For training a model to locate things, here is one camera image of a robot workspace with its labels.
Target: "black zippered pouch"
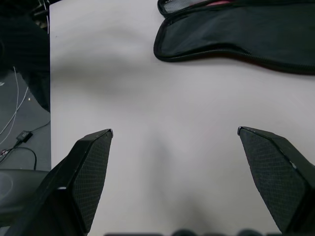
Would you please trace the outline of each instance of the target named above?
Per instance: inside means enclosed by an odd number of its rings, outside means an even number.
[[[315,74],[315,0],[198,1],[158,1],[166,17],[154,44],[158,59],[224,56]]]

